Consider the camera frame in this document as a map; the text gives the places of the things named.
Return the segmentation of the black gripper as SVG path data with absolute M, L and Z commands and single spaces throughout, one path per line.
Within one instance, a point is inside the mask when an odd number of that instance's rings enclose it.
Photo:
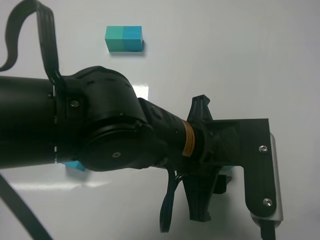
M 192 221 L 208 222 L 213 194 L 223 194 L 232 180 L 220 175 L 224 166 L 242 167 L 245 204 L 257 217 L 276 210 L 276 188 L 267 118 L 214 120 L 210 99 L 193 97 L 187 122 L 193 129 L 192 158 L 186 163 L 183 185 Z

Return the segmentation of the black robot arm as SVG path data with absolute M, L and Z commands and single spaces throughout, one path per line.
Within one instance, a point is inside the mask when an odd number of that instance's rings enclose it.
M 267 119 L 214 120 L 209 98 L 192 99 L 186 120 L 138 98 L 119 72 L 90 67 L 65 77 L 58 88 L 46 79 L 0 78 L 2 168 L 79 161 L 96 172 L 172 167 L 182 176 L 193 221 L 210 219 L 212 194 L 224 166 L 244 170 L 245 203 L 269 218 L 277 200 Z

